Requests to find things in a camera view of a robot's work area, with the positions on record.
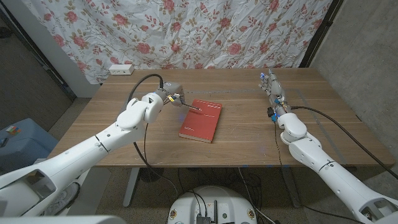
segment book cover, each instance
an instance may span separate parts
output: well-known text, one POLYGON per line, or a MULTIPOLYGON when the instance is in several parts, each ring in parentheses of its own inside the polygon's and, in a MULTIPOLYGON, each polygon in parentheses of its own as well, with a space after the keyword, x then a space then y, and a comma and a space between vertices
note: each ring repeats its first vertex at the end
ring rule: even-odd
POLYGON ((200 108, 200 110, 189 109, 178 135, 183 138, 211 143, 222 105, 195 99, 192 106, 200 108))

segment floral fabric backdrop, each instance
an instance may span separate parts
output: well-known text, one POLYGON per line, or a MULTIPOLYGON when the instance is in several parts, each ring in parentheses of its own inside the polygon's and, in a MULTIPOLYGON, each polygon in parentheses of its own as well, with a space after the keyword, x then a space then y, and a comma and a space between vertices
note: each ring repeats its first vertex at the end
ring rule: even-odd
POLYGON ((112 64, 298 67, 331 0, 23 0, 90 83, 112 64))

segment wire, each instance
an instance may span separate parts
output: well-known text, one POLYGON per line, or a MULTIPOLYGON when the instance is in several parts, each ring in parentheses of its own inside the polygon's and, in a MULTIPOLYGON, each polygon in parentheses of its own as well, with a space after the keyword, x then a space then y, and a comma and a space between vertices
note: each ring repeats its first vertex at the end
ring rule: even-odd
POLYGON ((180 182, 180 186, 181 186, 181 189, 182 189, 182 193, 181 194, 184 194, 184 187, 182 187, 181 178, 180 178, 180 168, 178 168, 177 174, 178 174, 178 181, 180 182))
POLYGON ((195 194, 195 195, 197 195, 197 196, 200 197, 200 199, 202 200, 203 204, 205 205, 205 217, 207 217, 207 206, 206 206, 206 202, 205 202, 205 200, 203 199, 203 197, 201 197, 199 194, 195 193, 195 192, 193 191, 193 189, 192 189, 192 191, 187 191, 187 192, 193 193, 193 194, 195 194))
POLYGON ((271 223, 275 224, 274 221, 272 221, 270 218, 268 218, 268 216, 266 216, 265 214, 263 214, 258 208, 256 208, 257 212, 259 212, 263 217, 265 217, 266 219, 268 219, 268 221, 270 221, 271 223))
POLYGON ((152 166, 149 165, 149 163, 147 162, 147 160, 144 158, 144 156, 142 156, 141 151, 139 150, 137 143, 134 142, 133 144, 134 144, 134 147, 136 148, 136 150, 137 150, 137 152, 138 152, 138 154, 139 154, 139 157, 142 159, 142 161, 144 161, 144 163, 145 163, 145 165, 148 167, 148 169, 150 169, 150 171, 152 171, 153 173, 155 173, 155 174, 158 175, 159 177, 161 177, 161 178, 163 178, 163 179, 169 181, 169 182, 173 185, 173 187, 174 187, 176 196, 178 196, 178 190, 177 190, 177 188, 175 187, 174 183, 173 183, 169 178, 164 177, 163 175, 160 175, 160 174, 156 173, 155 170, 152 168, 152 166))
MULTIPOLYGON (((278 148, 279 162, 280 162, 280 164, 281 164, 281 167, 280 167, 280 168, 282 168, 282 162, 280 161, 280 149, 279 149, 279 145, 278 145, 277 137, 276 137, 276 124, 275 124, 275 143, 276 143, 276 147, 278 148)), ((323 211, 316 210, 316 209, 314 209, 314 208, 310 208, 310 207, 308 207, 308 206, 302 204, 302 203, 301 203, 297 198, 295 198, 294 196, 293 196, 293 198, 294 198, 294 199, 296 200, 296 202, 299 203, 301 206, 303 206, 303 207, 305 207, 305 208, 307 208, 307 209, 309 209, 309 210, 313 210, 314 212, 318 212, 318 213, 321 213, 321 214, 324 214, 324 215, 330 215, 330 216, 333 216, 333 217, 344 218, 344 219, 347 219, 347 220, 351 220, 351 221, 353 221, 353 222, 365 224, 365 223, 363 223, 363 222, 361 222, 361 221, 355 220, 355 219, 350 218, 350 217, 344 217, 344 216, 341 216, 341 215, 335 215, 335 214, 332 214, 332 213, 327 213, 327 212, 323 212, 323 211)))
POLYGON ((324 214, 324 215, 331 215, 331 216, 333 216, 333 217, 344 218, 344 219, 351 220, 351 221, 353 221, 353 222, 360 223, 360 224, 365 224, 365 223, 363 223, 363 222, 361 222, 361 221, 355 220, 355 219, 350 218, 350 217, 344 217, 344 216, 341 216, 341 215, 335 215, 335 214, 332 214, 332 213, 327 213, 327 212, 323 212, 323 211, 316 210, 316 209, 314 209, 314 208, 310 208, 310 207, 308 207, 308 206, 303 205, 302 203, 300 203, 296 198, 294 198, 294 199, 296 200, 296 202, 298 202, 299 204, 301 204, 303 207, 305 207, 305 208, 307 208, 307 209, 309 209, 309 210, 313 210, 314 212, 318 212, 318 213, 321 213, 321 214, 324 214))
MULTIPOLYGON (((248 186, 246 185, 246 181, 244 180, 244 177, 243 177, 243 175, 242 175, 241 168, 238 167, 238 170, 239 170, 239 173, 241 174, 241 177, 242 177, 244 186, 246 187, 246 190, 248 191, 248 195, 249 195, 250 202, 251 202, 252 205, 253 205, 253 201, 251 200, 250 192, 249 192, 248 186)), ((256 208, 256 207, 254 207, 254 208, 255 208, 262 216, 264 216, 266 219, 268 219, 272 224, 275 224, 275 222, 272 221, 272 219, 270 219, 268 216, 266 216, 265 214, 263 214, 262 212, 260 212, 260 210, 259 210, 258 208, 256 208)))
POLYGON ((199 203, 199 200, 198 200, 198 197, 197 197, 197 194, 193 191, 193 189, 192 189, 192 193, 193 193, 193 195, 195 196, 195 198, 197 198, 197 202, 198 202, 198 205, 199 205, 199 214, 201 215, 201 210, 200 210, 200 203, 199 203))
POLYGON ((378 164, 380 164, 380 166, 382 166, 387 172, 389 172, 392 176, 394 176, 398 180, 398 175, 396 173, 394 173, 383 162, 381 162, 376 156, 374 156, 371 152, 369 152, 369 150, 367 150, 358 140, 356 140, 354 138, 354 136, 352 136, 344 127, 342 127, 341 124, 339 124, 336 120, 334 120, 333 118, 331 118, 327 114, 322 113, 321 111, 318 111, 316 109, 309 108, 307 106, 292 106, 291 109, 292 110, 307 109, 307 110, 314 111, 314 112, 316 112, 316 113, 328 118, 330 121, 335 123, 341 130, 343 130, 348 135, 348 137, 350 137, 363 151, 365 151, 370 157, 372 157, 372 159, 374 159, 378 164))
POLYGON ((282 167, 283 165, 282 165, 282 160, 280 159, 280 149, 279 149, 278 141, 276 138, 276 123, 275 122, 274 122, 274 126, 275 126, 275 143, 276 143, 276 147, 278 148, 279 163, 280 163, 280 166, 282 167))
POLYGON ((150 75, 146 75, 143 78, 141 78, 136 85, 134 85, 134 88, 131 90, 129 98, 127 99, 127 103, 130 102, 132 95, 134 94, 134 92, 136 91, 137 87, 143 82, 145 81, 147 78, 149 77, 159 77, 159 88, 163 88, 163 78, 158 75, 158 74, 150 74, 150 75))
POLYGON ((145 142, 146 142, 146 140, 147 140, 147 130, 148 130, 148 123, 147 123, 147 126, 146 126, 146 128, 145 128, 145 135, 144 135, 144 156, 145 156, 145 160, 147 161, 147 152, 146 152, 146 150, 145 150, 145 142))

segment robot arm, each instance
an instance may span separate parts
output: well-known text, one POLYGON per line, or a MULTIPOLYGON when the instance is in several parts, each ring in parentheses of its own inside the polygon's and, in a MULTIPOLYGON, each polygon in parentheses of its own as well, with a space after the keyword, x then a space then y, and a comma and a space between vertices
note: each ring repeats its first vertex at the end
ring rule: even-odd
POLYGON ((116 122, 100 133, 54 158, 0 176, 0 217, 40 215, 79 175, 110 152, 143 138, 144 122, 156 120, 168 96, 175 96, 176 106, 184 103, 182 86, 164 83, 141 101, 129 101, 116 122))
POLYGON ((398 219, 398 200, 381 195, 334 161, 312 136, 296 114, 291 113, 285 92, 272 70, 261 74, 263 89, 272 107, 268 115, 284 129, 280 138, 289 146, 291 155, 314 170, 344 202, 355 218, 363 223, 394 223, 398 219))

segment power strip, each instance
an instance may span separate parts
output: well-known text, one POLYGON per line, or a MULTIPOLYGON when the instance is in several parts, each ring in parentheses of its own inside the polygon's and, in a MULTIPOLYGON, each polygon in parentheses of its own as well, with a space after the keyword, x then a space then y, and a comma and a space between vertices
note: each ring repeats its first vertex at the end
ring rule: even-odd
POLYGON ((134 67, 132 65, 112 65, 109 71, 111 75, 131 75, 134 67))

